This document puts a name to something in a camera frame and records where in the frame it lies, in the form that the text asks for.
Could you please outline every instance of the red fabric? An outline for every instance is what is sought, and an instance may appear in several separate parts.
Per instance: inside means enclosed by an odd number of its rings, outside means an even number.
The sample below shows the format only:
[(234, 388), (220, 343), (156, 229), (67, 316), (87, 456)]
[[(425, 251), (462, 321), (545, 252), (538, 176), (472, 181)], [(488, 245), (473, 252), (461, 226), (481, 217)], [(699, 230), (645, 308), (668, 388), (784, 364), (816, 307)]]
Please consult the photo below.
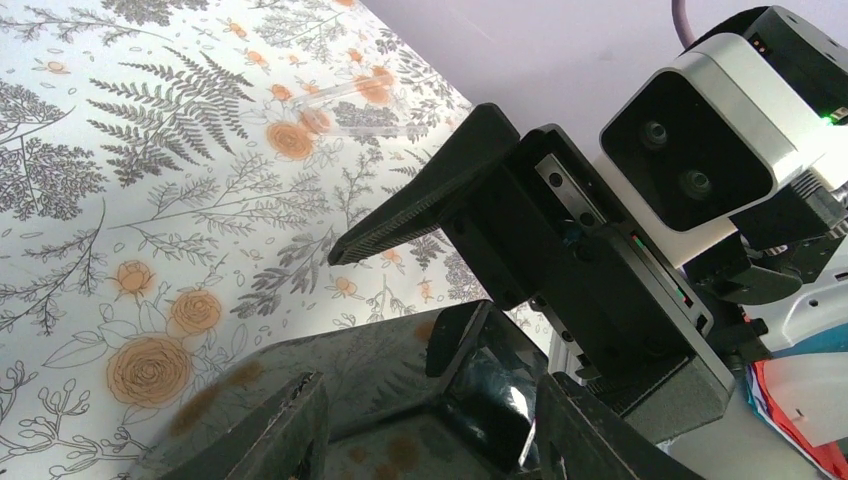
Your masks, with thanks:
[(757, 381), (760, 384), (760, 389), (763, 392), (763, 397), (768, 405), (769, 415), (772, 421), (776, 423), (781, 430), (786, 432), (795, 442), (801, 446), (806, 452), (813, 457), (819, 465), (825, 470), (835, 475), (842, 480), (848, 480), (848, 462), (839, 450), (836, 443), (828, 443), (820, 447), (810, 445), (810, 442), (801, 435), (801, 432), (795, 428), (795, 425), (789, 417), (780, 409), (771, 395), (768, 394), (768, 388), (765, 378), (765, 362), (757, 362), (754, 364), (754, 371), (757, 373)]

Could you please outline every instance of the white wall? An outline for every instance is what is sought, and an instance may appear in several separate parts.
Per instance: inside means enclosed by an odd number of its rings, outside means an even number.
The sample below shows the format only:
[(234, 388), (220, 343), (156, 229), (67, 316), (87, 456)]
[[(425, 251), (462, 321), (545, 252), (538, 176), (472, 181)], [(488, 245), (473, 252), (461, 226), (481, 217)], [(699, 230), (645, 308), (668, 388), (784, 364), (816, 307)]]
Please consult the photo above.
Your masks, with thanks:
[[(472, 103), (497, 103), (521, 131), (558, 123), (587, 158), (600, 153), (606, 122), (682, 50), (668, 0), (362, 1)], [(698, 36), (758, 5), (690, 0), (687, 10)], [(848, 45), (848, 2), (781, 5)], [(725, 420), (681, 440), (673, 455), (708, 478), (818, 478), (736, 397)]]

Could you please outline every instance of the purple cable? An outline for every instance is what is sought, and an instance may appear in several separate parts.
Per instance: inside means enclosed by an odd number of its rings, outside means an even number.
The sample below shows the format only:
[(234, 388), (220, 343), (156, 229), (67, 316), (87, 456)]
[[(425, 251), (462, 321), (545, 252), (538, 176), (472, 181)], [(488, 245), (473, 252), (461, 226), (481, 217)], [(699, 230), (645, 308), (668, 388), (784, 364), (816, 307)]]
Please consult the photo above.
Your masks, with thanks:
[(686, 17), (686, 0), (671, 0), (671, 18), (680, 43), (683, 48), (689, 48), (689, 45), (695, 43), (695, 35), (692, 34), (692, 27)]

